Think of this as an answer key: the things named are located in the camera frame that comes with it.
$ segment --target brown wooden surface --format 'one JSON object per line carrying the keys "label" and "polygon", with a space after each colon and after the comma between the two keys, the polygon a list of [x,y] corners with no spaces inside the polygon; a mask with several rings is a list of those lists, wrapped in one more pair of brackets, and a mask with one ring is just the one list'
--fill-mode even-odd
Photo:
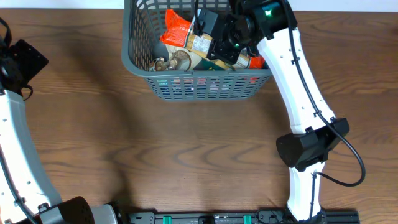
{"label": "brown wooden surface", "polygon": [[[1,9],[14,40],[50,60],[31,82],[27,120],[62,198],[112,199],[164,211],[283,207],[288,169],[275,148],[290,132],[273,80],[248,100],[167,103],[121,63],[122,10]],[[298,12],[302,42],[330,107],[366,164],[364,184],[322,179],[325,208],[363,223],[398,222],[398,14]],[[325,173],[352,182],[342,145]]]}

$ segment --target basket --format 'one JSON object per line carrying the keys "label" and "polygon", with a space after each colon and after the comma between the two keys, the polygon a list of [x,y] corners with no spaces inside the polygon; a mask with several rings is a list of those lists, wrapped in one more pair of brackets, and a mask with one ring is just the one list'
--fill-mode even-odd
{"label": "basket", "polygon": [[[190,21],[195,0],[124,0],[122,61],[133,74],[145,78],[161,99],[220,100],[249,98],[271,76],[270,70],[147,71],[152,51],[165,32],[166,9]],[[229,12],[228,0],[200,0],[199,8]]]}

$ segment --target white background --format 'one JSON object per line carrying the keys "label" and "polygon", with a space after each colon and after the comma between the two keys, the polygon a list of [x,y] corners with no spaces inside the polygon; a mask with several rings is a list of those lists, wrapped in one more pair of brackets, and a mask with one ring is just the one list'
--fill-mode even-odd
{"label": "white background", "polygon": [[[298,11],[398,12],[398,0],[290,0]],[[124,0],[0,0],[0,7],[123,9]]]}

